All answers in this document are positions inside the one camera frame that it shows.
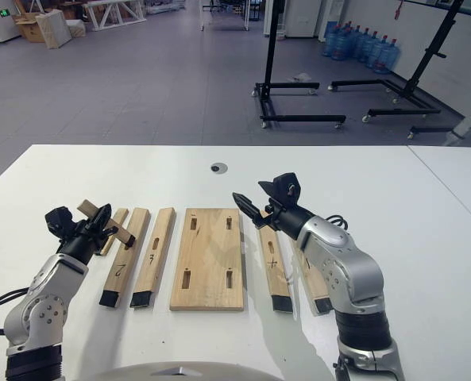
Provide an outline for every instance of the white table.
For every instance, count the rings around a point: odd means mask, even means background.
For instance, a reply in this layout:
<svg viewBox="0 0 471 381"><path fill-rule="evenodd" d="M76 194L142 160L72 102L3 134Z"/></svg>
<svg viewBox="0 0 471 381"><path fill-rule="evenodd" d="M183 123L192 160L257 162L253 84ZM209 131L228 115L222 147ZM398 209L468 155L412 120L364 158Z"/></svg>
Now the white table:
<svg viewBox="0 0 471 381"><path fill-rule="evenodd" d="M411 147L471 213L471 148Z"/></svg>
<svg viewBox="0 0 471 381"><path fill-rule="evenodd" d="M229 167L224 175L210 171L219 161ZM127 308L128 294L117 310L99 306L117 245L91 261L64 329L67 378L144 362L208 360L288 380L333 379L334 315L312 314L285 237L295 313L272 312L247 217L245 311L168 309L185 208L234 207L232 191L263 206L257 180L286 171L299 177L301 205L322 216L342 214L357 245L382 267L407 380L471 380L471 214L407 147L32 146L0 176L0 294L28 285L55 252L57 239L44 223L52 208L65 205L77 219L84 198L146 207L153 225L159 208L173 206L176 226L153 308ZM0 307L0 326L8 310ZM0 379L5 349L0 337Z"/></svg>

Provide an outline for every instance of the black pole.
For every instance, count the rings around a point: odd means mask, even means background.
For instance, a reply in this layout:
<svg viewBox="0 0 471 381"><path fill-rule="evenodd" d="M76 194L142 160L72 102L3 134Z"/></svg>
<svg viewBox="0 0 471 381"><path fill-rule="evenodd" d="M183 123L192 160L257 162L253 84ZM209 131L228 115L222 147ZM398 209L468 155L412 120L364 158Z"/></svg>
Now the black pole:
<svg viewBox="0 0 471 381"><path fill-rule="evenodd" d="M265 80L261 89L261 98L268 99L270 95L270 79L272 76L272 65L274 63L274 51L276 50L277 23L280 14L284 12L284 0L274 0L272 5L272 19L270 22L270 36L268 40L267 66L265 67Z"/></svg>
<svg viewBox="0 0 471 381"><path fill-rule="evenodd" d="M429 48L426 49L426 54L420 61L419 66L415 69L413 76L407 81L407 84L403 89L402 96L404 96L405 98L413 94L415 88L419 85L420 76L423 74L424 70L426 70L429 61L431 61L431 58L433 58L433 56L446 58L444 54L440 53L440 48L442 47L443 42L447 38L450 29L456 23L454 18L456 17L457 12L459 12L459 9L461 8L461 5L464 1L465 0L454 0L454 3L452 4L452 6L450 6L449 12L447 12L447 15L443 19L440 28L438 28L438 31L434 35L434 38L431 41L431 44L429 45Z"/></svg>

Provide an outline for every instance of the handwritten number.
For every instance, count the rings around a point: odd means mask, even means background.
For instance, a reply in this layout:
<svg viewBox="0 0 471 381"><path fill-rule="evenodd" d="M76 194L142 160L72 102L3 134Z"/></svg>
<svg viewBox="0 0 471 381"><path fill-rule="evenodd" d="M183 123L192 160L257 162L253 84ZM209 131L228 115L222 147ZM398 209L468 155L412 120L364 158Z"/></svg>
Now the handwritten number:
<svg viewBox="0 0 471 381"><path fill-rule="evenodd" d="M117 266L119 266L120 268L117 270L117 272L115 273L115 276L121 276L121 273L122 273L122 270L124 269L125 267L125 264L118 264Z"/></svg>
<svg viewBox="0 0 471 381"><path fill-rule="evenodd" d="M270 264L270 268L274 268L274 265L277 264L277 262L274 260L274 257L272 257L272 262L268 262Z"/></svg>

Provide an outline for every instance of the black rubber foot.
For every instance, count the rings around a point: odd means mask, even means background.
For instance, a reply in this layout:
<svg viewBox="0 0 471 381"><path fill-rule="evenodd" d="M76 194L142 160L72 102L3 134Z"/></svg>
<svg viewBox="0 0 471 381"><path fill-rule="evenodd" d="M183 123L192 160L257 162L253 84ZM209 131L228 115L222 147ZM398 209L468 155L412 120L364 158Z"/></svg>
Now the black rubber foot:
<svg viewBox="0 0 471 381"><path fill-rule="evenodd" d="M272 295L272 309L280 312L293 312L291 298L283 295Z"/></svg>
<svg viewBox="0 0 471 381"><path fill-rule="evenodd" d="M113 307L117 305L118 292L103 290L99 304L101 306Z"/></svg>
<svg viewBox="0 0 471 381"><path fill-rule="evenodd" d="M330 298L315 299L315 306L319 314L326 314L333 310Z"/></svg>
<svg viewBox="0 0 471 381"><path fill-rule="evenodd" d="M135 292L133 294L133 298L131 299L131 304L129 306L134 308L146 307L150 304L151 295L152 291Z"/></svg>

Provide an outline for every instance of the wooden stick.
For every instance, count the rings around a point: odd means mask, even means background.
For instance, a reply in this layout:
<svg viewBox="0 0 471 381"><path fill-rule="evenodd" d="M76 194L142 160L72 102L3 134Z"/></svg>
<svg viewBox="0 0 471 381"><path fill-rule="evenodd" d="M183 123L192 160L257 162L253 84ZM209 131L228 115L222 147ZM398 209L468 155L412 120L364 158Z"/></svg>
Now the wooden stick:
<svg viewBox="0 0 471 381"><path fill-rule="evenodd" d="M318 314L326 314L333 308L330 303L329 290L325 280L323 280L322 273L318 268L309 263L304 253L297 247L297 241L291 240L291 246L299 261L304 278L304 286L311 306L316 309Z"/></svg>
<svg viewBox="0 0 471 381"><path fill-rule="evenodd" d="M128 213L129 211L126 208L119 208L115 212L113 220L117 222L118 224L122 225ZM106 241L105 245L102 247L101 251L99 252L99 255L105 256L106 254L108 254L108 252L110 251L111 245L114 243L114 241L115 241L115 235L109 236L108 241Z"/></svg>
<svg viewBox="0 0 471 381"><path fill-rule="evenodd" d="M173 208L161 209L157 214L137 285L134 287L131 307L148 306L152 293L155 293L159 287L159 278L166 261L174 217Z"/></svg>
<svg viewBox="0 0 471 381"><path fill-rule="evenodd" d="M127 226L127 229L135 236L134 245L130 248L124 244L119 246L102 291L100 305L113 308L118 306L133 272L134 264L137 262L149 220L150 213L147 209L135 208Z"/></svg>
<svg viewBox="0 0 471 381"><path fill-rule="evenodd" d="M80 212L82 212L89 218L93 218L95 214L98 213L98 207L89 200L83 200L83 202L79 204L78 208L76 209L78 209ZM110 219L106 224L106 228L108 229L112 226L116 226L118 228L118 231L114 234L114 236L118 240L127 244L128 246L131 246L133 244L134 237L131 235L131 233L124 229L122 226L120 226L117 222Z"/></svg>
<svg viewBox="0 0 471 381"><path fill-rule="evenodd" d="M281 312L293 312L290 290L283 266L280 243L277 234L268 226L258 230L267 273L268 291L272 298L272 309Z"/></svg>

